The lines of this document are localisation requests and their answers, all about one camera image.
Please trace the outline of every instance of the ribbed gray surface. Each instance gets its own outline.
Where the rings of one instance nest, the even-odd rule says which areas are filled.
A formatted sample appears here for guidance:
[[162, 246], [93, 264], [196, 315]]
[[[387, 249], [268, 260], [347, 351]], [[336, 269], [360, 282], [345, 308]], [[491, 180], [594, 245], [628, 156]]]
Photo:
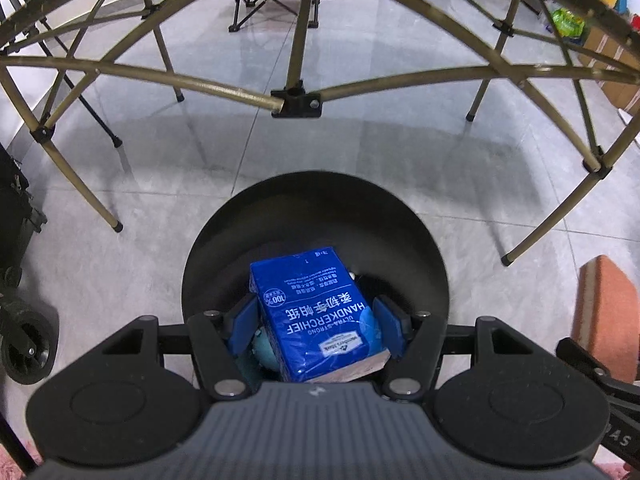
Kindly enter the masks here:
[[418, 406], [383, 400], [370, 384], [268, 383], [250, 399], [216, 404], [183, 446], [152, 462], [96, 471], [47, 462], [30, 478], [604, 480], [607, 477], [590, 463], [523, 472], [478, 462], [443, 440]]

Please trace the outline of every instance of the green plastic bag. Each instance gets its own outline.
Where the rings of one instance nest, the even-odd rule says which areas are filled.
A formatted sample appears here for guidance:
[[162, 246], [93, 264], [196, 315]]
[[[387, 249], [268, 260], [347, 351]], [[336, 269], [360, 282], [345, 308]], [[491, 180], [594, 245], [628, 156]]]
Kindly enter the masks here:
[[580, 38], [582, 35], [584, 20], [575, 16], [570, 10], [561, 7], [554, 11], [552, 18], [561, 36], [567, 38]]

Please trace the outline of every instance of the blue tissue pack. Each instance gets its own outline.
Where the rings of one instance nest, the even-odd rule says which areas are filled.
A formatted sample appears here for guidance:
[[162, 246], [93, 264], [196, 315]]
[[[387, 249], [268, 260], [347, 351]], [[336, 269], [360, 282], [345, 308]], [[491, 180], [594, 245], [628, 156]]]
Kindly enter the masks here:
[[255, 262], [250, 271], [283, 380], [313, 381], [343, 369], [343, 379], [329, 377], [346, 381], [383, 367], [388, 351], [378, 322], [333, 248]]

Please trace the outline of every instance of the gray tile floor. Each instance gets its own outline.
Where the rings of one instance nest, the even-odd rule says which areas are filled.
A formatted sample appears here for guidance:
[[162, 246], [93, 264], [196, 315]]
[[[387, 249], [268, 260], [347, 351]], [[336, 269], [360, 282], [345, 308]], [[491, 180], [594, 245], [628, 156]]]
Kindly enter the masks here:
[[[431, 0], [493, 43], [497, 31], [462, 0]], [[509, 0], [479, 0], [502, 16]], [[226, 31], [232, 0], [201, 0], [162, 26], [179, 72], [267, 91], [283, 86], [290, 15], [266, 6], [250, 26]], [[530, 10], [516, 25], [542, 32]], [[105, 52], [132, 23], [98, 28], [79, 56]], [[517, 62], [561, 62], [551, 45], [507, 43]], [[152, 37], [122, 62], [160, 66]], [[308, 33], [308, 89], [359, 78], [480, 60], [388, 0], [326, 0]], [[538, 87], [584, 132], [571, 84]], [[600, 89], [585, 85], [604, 146], [623, 124]], [[601, 253], [640, 283], [640, 151], [633, 145], [611, 176], [508, 269], [500, 254], [523, 239], [583, 178], [580, 157], [513, 86], [492, 82], [473, 125], [465, 115], [478, 83], [381, 92], [325, 105], [320, 120], [276, 121], [268, 112], [170, 88], [103, 76], [86, 93], [124, 140], [114, 150], [84, 108], [58, 125], [61, 152], [122, 220], [115, 235], [33, 146], [24, 171], [49, 216], [24, 261], [24, 295], [60, 318], [60, 370], [140, 314], [180, 321], [182, 270], [197, 233], [233, 194], [295, 170], [343, 171], [405, 200], [431, 230], [450, 279], [450, 320], [492, 314], [545, 348], [568, 335], [577, 269]], [[460, 369], [448, 362], [444, 375]], [[190, 375], [187, 362], [174, 363]], [[6, 381], [10, 422], [22, 436], [33, 387]]]

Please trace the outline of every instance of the orange foam block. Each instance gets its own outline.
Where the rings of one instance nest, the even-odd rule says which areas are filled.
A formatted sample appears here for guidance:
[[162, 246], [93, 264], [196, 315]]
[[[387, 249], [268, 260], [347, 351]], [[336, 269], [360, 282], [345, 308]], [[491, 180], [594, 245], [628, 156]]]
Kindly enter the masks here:
[[611, 376], [636, 380], [640, 301], [631, 280], [607, 256], [580, 268], [572, 339], [604, 364]]

